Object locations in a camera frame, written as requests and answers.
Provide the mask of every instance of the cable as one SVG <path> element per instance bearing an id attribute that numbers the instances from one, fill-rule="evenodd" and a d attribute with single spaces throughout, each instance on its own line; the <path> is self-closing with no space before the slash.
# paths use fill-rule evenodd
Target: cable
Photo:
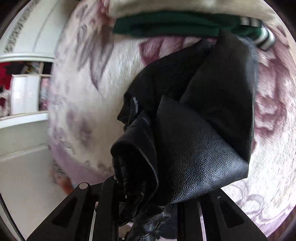
<path id="1" fill-rule="evenodd" d="M 6 204 L 5 204 L 4 200 L 3 200 L 3 197 L 2 197 L 2 195 L 1 195 L 1 193 L 0 193 L 0 204 L 1 204 L 2 208 L 3 208 L 3 210 L 4 210 L 4 213 L 6 214 L 6 216 L 7 216 L 8 220 L 9 220 L 9 222 L 11 223 L 13 229 L 15 230 L 16 234 L 17 234 L 18 237 L 20 238 L 20 240 L 21 240 L 21 241 L 26 241 L 26 240 L 24 239 L 24 237 L 22 236 L 22 234 L 20 233 L 19 229 L 17 228 L 17 226 L 16 226 L 14 220 L 12 219 L 12 217 L 11 217 L 9 211 L 8 211 L 8 208 L 6 207 Z"/>

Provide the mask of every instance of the pink floral pattern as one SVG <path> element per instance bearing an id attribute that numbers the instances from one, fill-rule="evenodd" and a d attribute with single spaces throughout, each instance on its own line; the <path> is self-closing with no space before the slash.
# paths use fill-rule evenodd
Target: pink floral pattern
<path id="1" fill-rule="evenodd" d="M 108 4 L 108 0 L 85 0 L 78 5 L 62 36 L 52 72 L 52 154 L 77 183 L 102 182 L 113 173 L 110 145 L 123 130 L 116 117 L 135 76 L 149 63 L 199 40 L 112 35 Z M 268 52 L 258 50 L 249 176 L 223 188 L 266 236 L 296 205 L 296 66 L 291 54 L 296 52 L 296 43 L 283 25 L 269 27 L 276 43 Z"/>

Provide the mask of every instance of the white wall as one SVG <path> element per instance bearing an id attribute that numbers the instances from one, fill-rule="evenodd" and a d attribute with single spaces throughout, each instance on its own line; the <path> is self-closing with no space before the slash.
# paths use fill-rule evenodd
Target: white wall
<path id="1" fill-rule="evenodd" d="M 0 158 L 30 147 L 47 144 L 48 122 L 38 121 L 0 129 Z"/>
<path id="2" fill-rule="evenodd" d="M 0 129 L 0 142 L 0 192 L 27 239 L 66 197 L 49 175 L 47 121 Z M 0 216 L 15 235 L 1 206 Z"/>

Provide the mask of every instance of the beige fabric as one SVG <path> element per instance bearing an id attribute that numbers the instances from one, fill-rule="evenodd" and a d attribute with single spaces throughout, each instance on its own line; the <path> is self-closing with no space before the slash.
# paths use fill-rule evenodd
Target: beige fabric
<path id="1" fill-rule="evenodd" d="M 264 1 L 258 0 L 105 0 L 109 5 L 109 16 L 113 18 L 141 12 L 176 10 L 204 13 L 225 13 L 263 21 L 272 20 L 276 13 Z"/>

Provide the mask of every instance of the clothing pile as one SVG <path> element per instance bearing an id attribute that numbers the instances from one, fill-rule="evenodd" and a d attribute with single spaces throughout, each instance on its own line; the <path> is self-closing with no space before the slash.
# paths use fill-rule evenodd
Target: clothing pile
<path id="1" fill-rule="evenodd" d="M 255 46 L 225 30 L 216 44 L 202 39 L 136 76 L 118 115 L 125 133 L 111 148 L 121 215 L 134 221 L 129 240 L 154 240 L 172 204 L 247 177 L 256 83 Z"/>
<path id="2" fill-rule="evenodd" d="M 113 33 L 116 34 L 134 37 L 218 37 L 219 30 L 225 29 L 251 38 L 263 50 L 268 50 L 275 43 L 273 33 L 258 18 L 272 17 L 272 14 L 268 15 L 272 11 L 267 6 L 254 9 L 251 14 L 248 12 L 247 16 L 255 17 L 246 17 L 242 8 L 247 5 L 249 9 L 251 2 L 243 2 L 241 6 L 235 0 L 224 2 L 225 6 L 221 8 L 215 1 L 206 4 L 199 0 L 182 3 L 164 0 L 153 3 L 145 0 L 111 0 L 109 14 L 117 18 L 113 28 Z"/>

